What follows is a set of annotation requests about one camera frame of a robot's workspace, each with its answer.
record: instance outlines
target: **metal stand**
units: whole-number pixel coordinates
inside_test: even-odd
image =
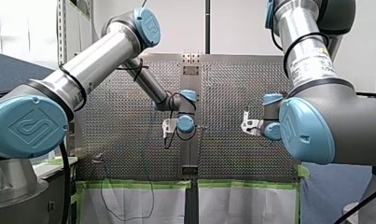
[[[200,55],[184,54],[182,63],[181,90],[194,90],[201,92],[201,66]],[[201,101],[197,101],[195,112],[196,124],[201,124]],[[190,181],[190,188],[185,194],[185,224],[199,223],[199,185],[197,182],[199,173],[199,130],[196,135],[187,142],[181,142],[182,176]]]

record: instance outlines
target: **metal cylinder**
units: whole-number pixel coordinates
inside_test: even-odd
[[[127,72],[135,79],[135,82],[146,92],[146,94],[156,103],[161,103],[167,98],[167,92],[161,86],[161,84],[156,80],[153,74],[147,68],[139,69],[141,66],[141,59],[134,58],[127,60],[123,67],[132,69],[127,70]]]
[[[87,94],[90,94],[121,63],[136,57],[141,50],[138,37],[126,25],[113,22],[109,33],[66,63],[63,68],[76,77]],[[38,81],[59,95],[72,110],[83,100],[75,81],[57,70]]]
[[[299,37],[319,32],[316,25],[318,15],[319,6],[314,0],[293,0],[278,8],[275,17],[285,53]],[[301,40],[286,57],[286,69],[293,88],[316,79],[336,77],[322,36],[308,36]]]
[[[0,161],[0,203],[30,195],[37,179],[29,160]]]

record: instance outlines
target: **blue panel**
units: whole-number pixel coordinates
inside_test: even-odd
[[[49,98],[23,95],[0,102],[0,157],[28,159],[49,153],[65,137],[68,120]]]
[[[134,17],[135,26],[144,42],[149,47],[158,45],[161,38],[161,31],[155,14],[146,7],[139,7],[135,9]]]
[[[192,133],[194,131],[194,120],[188,115],[182,115],[179,117],[176,127],[181,133]]]
[[[181,94],[188,98],[190,101],[197,102],[197,93],[191,90],[182,90]]]
[[[327,123],[307,101],[294,97],[280,109],[281,135],[289,153],[300,161],[329,164],[335,144]]]
[[[264,135],[272,141],[280,141],[281,137],[281,125],[278,122],[269,124],[264,130]]]
[[[276,94],[266,94],[263,97],[263,104],[264,105],[271,105],[275,102],[281,101],[284,99],[282,94],[276,93]]]

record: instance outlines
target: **label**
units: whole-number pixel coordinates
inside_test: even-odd
[[[290,75],[296,87],[303,82],[324,77],[336,77],[333,62],[326,49],[317,48],[290,64]]]

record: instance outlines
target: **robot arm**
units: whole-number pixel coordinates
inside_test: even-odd
[[[337,76],[331,60],[341,36],[351,29],[355,1],[273,4],[268,18],[282,40],[291,91],[284,99],[265,96],[265,118],[278,114],[278,120],[264,122],[261,133],[266,136],[267,127],[279,122],[285,148],[300,161],[376,166],[376,98],[359,98],[354,86]]]
[[[0,99],[0,157],[29,159],[58,146],[74,113],[121,64],[158,110],[194,113],[194,99],[164,90],[137,56],[160,42],[160,27],[147,8],[111,19],[103,37],[43,80],[29,80]]]

